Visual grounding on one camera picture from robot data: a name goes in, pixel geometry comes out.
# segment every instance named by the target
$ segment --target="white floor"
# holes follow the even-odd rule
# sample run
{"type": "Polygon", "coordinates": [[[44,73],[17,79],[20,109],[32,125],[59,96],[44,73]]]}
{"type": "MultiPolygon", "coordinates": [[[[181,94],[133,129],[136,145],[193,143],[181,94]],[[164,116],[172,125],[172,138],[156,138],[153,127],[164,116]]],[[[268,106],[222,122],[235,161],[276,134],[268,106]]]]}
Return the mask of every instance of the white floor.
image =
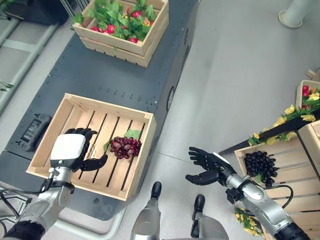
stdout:
{"type": "MultiPolygon", "coordinates": [[[[129,239],[154,181],[159,200],[161,238],[186,238],[197,194],[206,197],[205,214],[225,227],[231,240],[253,239],[242,230],[218,183],[195,186],[186,174],[202,168],[188,160],[188,147],[219,152],[270,127],[290,104],[304,72],[320,66],[320,3],[299,29],[279,24],[290,0],[203,0],[189,57],[161,133],[156,153],[135,202],[127,209],[115,240],[129,239]]],[[[0,117],[0,151],[49,73],[72,32],[58,29],[0,117]]],[[[240,173],[234,154],[226,156],[240,173]]],[[[95,223],[89,218],[88,225],[95,223]]],[[[53,228],[44,239],[82,239],[53,228]]]]}

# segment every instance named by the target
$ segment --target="robotic arm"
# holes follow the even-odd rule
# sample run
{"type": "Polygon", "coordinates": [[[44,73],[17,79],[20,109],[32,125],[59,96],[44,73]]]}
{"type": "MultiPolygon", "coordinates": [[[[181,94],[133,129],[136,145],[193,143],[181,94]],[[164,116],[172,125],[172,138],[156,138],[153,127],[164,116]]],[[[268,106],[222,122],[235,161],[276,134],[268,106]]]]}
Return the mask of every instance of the robotic arm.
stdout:
{"type": "Polygon", "coordinates": [[[51,152],[49,177],[41,186],[37,201],[23,212],[4,240],[40,240],[55,224],[74,192],[73,173],[79,169],[93,171],[105,165],[107,155],[84,160],[93,134],[97,132],[90,128],[73,128],[58,136],[51,152]]]}
{"type": "Polygon", "coordinates": [[[196,185],[208,185],[218,181],[228,189],[227,199],[232,204],[242,201],[276,240],[309,240],[308,235],[265,190],[253,181],[237,175],[229,162],[217,153],[190,147],[190,159],[206,171],[199,175],[186,175],[185,178],[196,185]]]}

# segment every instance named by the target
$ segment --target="grape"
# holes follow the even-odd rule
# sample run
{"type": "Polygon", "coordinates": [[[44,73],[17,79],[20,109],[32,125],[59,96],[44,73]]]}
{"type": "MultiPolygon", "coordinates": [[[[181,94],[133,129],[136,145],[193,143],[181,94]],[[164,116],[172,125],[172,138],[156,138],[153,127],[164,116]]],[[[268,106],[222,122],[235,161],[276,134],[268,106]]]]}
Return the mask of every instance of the grape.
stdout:
{"type": "Polygon", "coordinates": [[[133,137],[115,137],[110,141],[110,152],[114,153],[118,159],[129,159],[131,157],[137,157],[142,146],[141,141],[134,139],[133,137]]]}

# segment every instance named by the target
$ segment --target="dark purple grapes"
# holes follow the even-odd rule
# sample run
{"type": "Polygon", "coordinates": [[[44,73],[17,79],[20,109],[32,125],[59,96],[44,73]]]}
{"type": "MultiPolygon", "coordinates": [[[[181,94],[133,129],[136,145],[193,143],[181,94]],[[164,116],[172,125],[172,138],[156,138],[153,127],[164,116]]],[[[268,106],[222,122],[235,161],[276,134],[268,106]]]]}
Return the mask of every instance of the dark purple grapes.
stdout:
{"type": "Polygon", "coordinates": [[[139,155],[142,143],[133,137],[115,137],[110,141],[110,152],[114,153],[119,159],[129,159],[139,155]]]}
{"type": "Polygon", "coordinates": [[[267,188],[271,188],[272,184],[275,183],[275,178],[278,173],[278,167],[275,167],[276,159],[270,158],[266,151],[257,151],[253,153],[246,153],[244,157],[244,163],[246,173],[250,177],[256,177],[261,175],[261,181],[267,188]]]}

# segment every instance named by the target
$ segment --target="dark gray platform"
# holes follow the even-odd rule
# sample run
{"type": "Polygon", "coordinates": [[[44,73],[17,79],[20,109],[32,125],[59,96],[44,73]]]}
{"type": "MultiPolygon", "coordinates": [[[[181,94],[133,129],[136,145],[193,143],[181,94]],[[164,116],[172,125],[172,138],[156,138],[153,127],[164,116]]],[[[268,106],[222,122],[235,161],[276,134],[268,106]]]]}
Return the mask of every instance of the dark gray platform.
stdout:
{"type": "MultiPolygon", "coordinates": [[[[35,113],[53,116],[65,93],[153,113],[157,129],[152,150],[167,116],[169,92],[178,84],[192,44],[197,9],[197,0],[169,1],[170,24],[148,68],[87,49],[74,35],[0,155],[0,181],[24,190],[40,186],[41,178],[25,173],[34,152],[23,151],[15,142],[35,113]]],[[[81,189],[68,203],[69,208],[104,221],[123,206],[121,201],[81,189]],[[95,198],[99,199],[97,204],[93,203],[95,198]]]]}

